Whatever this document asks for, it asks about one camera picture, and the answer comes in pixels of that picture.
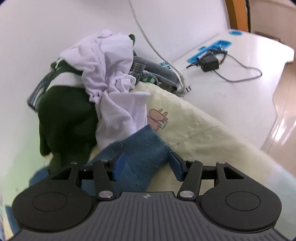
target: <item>pink cartoon character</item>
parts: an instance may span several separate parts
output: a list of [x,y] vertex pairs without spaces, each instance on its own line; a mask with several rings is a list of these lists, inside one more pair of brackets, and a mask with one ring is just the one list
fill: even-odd
[[157,131],[159,128],[163,129],[168,123],[166,118],[167,112],[161,113],[163,109],[156,110],[151,109],[147,115],[148,124],[151,125],[152,129]]

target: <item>beige floor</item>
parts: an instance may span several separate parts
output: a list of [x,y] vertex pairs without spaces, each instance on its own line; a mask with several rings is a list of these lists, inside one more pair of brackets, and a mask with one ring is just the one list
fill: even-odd
[[296,176],[296,62],[285,66],[274,104],[277,120],[262,150]]

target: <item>white table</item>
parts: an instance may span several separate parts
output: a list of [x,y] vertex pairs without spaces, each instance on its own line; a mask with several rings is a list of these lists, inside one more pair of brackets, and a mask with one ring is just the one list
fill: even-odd
[[[240,36],[234,36],[228,31],[202,46],[208,46],[219,39],[232,42],[226,49],[228,53],[246,66],[259,68],[262,77],[229,83],[213,71],[203,72],[195,66],[186,69],[189,65],[187,59],[199,52],[196,48],[173,63],[191,83],[192,91],[184,99],[260,148],[276,120],[273,94],[285,64],[294,60],[294,50],[258,35],[243,32]],[[230,80],[258,74],[254,70],[244,69],[230,57],[226,57],[217,72]]]

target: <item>white cord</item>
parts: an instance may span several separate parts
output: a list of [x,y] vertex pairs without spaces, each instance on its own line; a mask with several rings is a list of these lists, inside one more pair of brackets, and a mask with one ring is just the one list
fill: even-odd
[[152,43],[150,42],[150,40],[148,39],[147,35],[145,34],[144,30],[142,29],[138,19],[137,19],[137,16],[136,16],[136,13],[135,13],[135,10],[133,8],[133,4],[131,2],[131,0],[128,0],[129,4],[130,4],[130,7],[131,7],[131,11],[133,13],[133,18],[135,19],[136,21],[136,24],[138,25],[143,37],[145,38],[145,40],[147,41],[147,43],[150,45],[150,47],[153,49],[153,51],[158,55],[158,57],[160,57],[164,62],[167,62],[180,76],[180,79],[181,79],[181,84],[182,84],[182,87],[183,87],[183,90],[184,90],[184,93],[185,91],[189,92],[191,90],[191,87],[190,85],[187,84],[184,76],[169,62],[167,61],[165,58],[163,58],[158,52],[157,50],[153,47]]

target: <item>gray cord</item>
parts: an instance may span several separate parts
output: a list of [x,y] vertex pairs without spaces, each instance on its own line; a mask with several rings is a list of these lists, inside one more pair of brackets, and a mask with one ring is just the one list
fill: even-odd
[[258,68],[255,67],[249,67],[249,66],[245,66],[243,65],[241,62],[239,62],[235,57],[231,56],[230,54],[227,54],[229,57],[232,57],[238,64],[240,64],[242,67],[244,67],[245,69],[254,69],[256,71],[258,71],[260,73],[260,75],[257,75],[255,77],[250,77],[250,78],[245,78],[245,79],[241,79],[241,80],[229,80],[227,78],[225,78],[224,76],[222,76],[221,74],[219,74],[216,70],[214,70],[214,72],[219,75],[222,79],[226,80],[227,82],[230,83],[238,83],[238,82],[243,82],[243,81],[249,81],[249,80],[255,80],[258,79],[262,76],[262,71]]

